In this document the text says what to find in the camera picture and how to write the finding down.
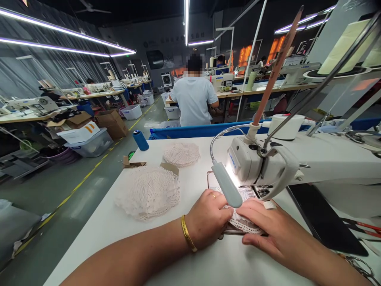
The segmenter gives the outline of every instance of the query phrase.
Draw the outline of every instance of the white t-shirt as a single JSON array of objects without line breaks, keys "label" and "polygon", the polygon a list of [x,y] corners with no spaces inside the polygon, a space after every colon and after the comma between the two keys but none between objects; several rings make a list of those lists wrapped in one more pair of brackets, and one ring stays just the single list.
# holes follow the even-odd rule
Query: white t-shirt
[{"label": "white t-shirt", "polygon": [[204,77],[183,77],[174,84],[170,95],[179,104],[181,126],[210,124],[212,117],[208,104],[217,102],[218,97],[209,80]]}]

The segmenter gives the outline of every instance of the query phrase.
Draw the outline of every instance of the factory floor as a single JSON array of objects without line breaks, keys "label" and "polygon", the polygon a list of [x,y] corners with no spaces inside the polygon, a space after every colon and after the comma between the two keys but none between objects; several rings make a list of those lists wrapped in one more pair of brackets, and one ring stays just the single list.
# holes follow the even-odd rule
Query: factory floor
[{"label": "factory floor", "polygon": [[143,116],[138,120],[125,120],[126,126],[131,129],[129,135],[119,141],[114,149],[107,150],[100,157],[82,158],[68,166],[55,165],[33,175],[23,183],[8,181],[0,186],[0,198],[38,215],[54,212],[77,188],[35,238],[0,274],[1,286],[42,286],[45,283],[119,176],[123,156],[137,149],[132,131],[141,130],[148,139],[150,128],[157,128],[161,122],[168,119],[160,95],[155,95],[155,103],[142,108],[142,112]]}]

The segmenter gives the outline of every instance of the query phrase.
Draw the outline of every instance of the blue thread spool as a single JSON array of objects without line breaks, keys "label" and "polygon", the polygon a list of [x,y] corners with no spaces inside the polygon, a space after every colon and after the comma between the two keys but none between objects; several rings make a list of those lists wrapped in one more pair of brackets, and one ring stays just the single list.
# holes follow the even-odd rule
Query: blue thread spool
[{"label": "blue thread spool", "polygon": [[143,133],[139,130],[134,131],[132,136],[141,151],[146,151],[150,147],[147,140],[144,138]]}]

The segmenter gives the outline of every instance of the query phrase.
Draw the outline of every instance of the crocheted lace piece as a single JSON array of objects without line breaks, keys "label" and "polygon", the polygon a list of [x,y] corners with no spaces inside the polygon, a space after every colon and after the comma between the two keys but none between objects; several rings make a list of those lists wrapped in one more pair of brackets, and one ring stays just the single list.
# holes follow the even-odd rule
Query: crocheted lace piece
[{"label": "crocheted lace piece", "polygon": [[128,215],[144,221],[165,214],[179,202],[179,177],[153,166],[131,169],[128,182],[115,198],[115,204]]},{"label": "crocheted lace piece", "polygon": [[[220,187],[216,187],[215,190],[222,193],[222,190]],[[251,188],[249,189],[249,188],[242,187],[238,189],[238,192],[241,195],[243,201],[246,201],[250,197],[255,197],[255,193],[253,192]],[[229,223],[231,223],[236,228],[240,229],[241,231],[245,233],[265,234],[263,229],[261,229],[259,226],[257,226],[255,223],[248,220],[247,218],[237,214],[235,210],[236,209],[234,209],[233,216],[229,220]]]},{"label": "crocheted lace piece", "polygon": [[164,159],[179,168],[193,165],[199,158],[198,146],[194,143],[174,143],[164,152]]}]

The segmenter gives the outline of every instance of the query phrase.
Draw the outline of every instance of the gray curtain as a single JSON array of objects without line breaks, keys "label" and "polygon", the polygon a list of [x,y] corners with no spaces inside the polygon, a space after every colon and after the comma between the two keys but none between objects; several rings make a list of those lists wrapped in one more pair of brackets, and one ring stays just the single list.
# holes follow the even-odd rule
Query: gray curtain
[{"label": "gray curtain", "polygon": [[[81,27],[88,35],[101,38],[96,26],[78,21],[75,17],[36,0],[28,0],[28,7],[22,1],[0,0],[0,6],[74,31],[79,31],[79,27]],[[104,45],[1,15],[0,37],[108,53]],[[27,55],[34,56],[62,89],[76,87],[71,72],[66,68],[76,68],[84,80],[88,77],[97,82],[106,80],[105,71],[99,63],[107,62],[109,58],[0,43],[0,95],[6,98],[40,96],[37,80],[47,78],[47,76],[36,67],[31,59],[16,59],[16,57]]]}]

